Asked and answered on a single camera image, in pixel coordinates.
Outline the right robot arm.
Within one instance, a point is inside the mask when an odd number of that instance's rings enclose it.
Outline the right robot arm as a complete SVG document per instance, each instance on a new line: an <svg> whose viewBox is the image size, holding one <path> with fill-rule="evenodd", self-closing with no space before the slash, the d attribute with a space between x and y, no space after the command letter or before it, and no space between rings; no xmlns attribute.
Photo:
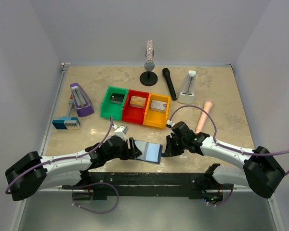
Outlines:
<svg viewBox="0 0 289 231"><path fill-rule="evenodd" d="M194 133L183 121L168 121L166 126L171 129L171 134L166 137L164 157L178 156L188 150L232 165L217 164L214 170L207 171L205 183L211 189L221 184L236 184L249 187L257 195L269 199L285 176L281 165L263 147L248 149L215 141L209 134Z"/></svg>

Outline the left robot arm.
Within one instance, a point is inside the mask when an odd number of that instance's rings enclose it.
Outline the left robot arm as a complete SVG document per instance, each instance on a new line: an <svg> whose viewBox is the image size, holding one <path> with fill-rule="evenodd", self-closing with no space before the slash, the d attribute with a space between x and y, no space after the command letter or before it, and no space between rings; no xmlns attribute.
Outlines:
<svg viewBox="0 0 289 231"><path fill-rule="evenodd" d="M91 181L85 171L116 158L133 160L141 155L133 138L124 140L117 135L74 154L40 156L36 151L29 152L5 171L5 193L21 201L44 188L77 185L84 189Z"/></svg>

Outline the blue leather card holder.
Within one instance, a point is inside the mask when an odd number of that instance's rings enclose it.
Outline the blue leather card holder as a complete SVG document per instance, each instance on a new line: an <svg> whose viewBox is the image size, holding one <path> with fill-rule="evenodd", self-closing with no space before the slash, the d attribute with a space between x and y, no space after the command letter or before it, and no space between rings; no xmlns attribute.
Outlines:
<svg viewBox="0 0 289 231"><path fill-rule="evenodd" d="M160 163L163 148L161 144L136 140L135 146L142 153L140 156L136 158L137 160L155 164Z"/></svg>

